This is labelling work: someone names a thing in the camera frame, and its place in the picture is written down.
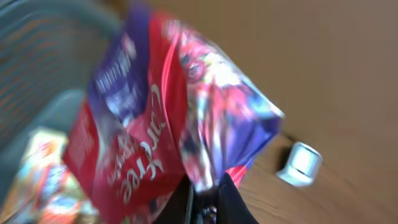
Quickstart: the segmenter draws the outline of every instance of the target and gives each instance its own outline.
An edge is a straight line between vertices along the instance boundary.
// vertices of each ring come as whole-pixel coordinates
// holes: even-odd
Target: wooden surface
[[[279,180],[279,137],[243,180],[260,223],[398,223],[398,1],[151,0],[214,40],[324,164]]]

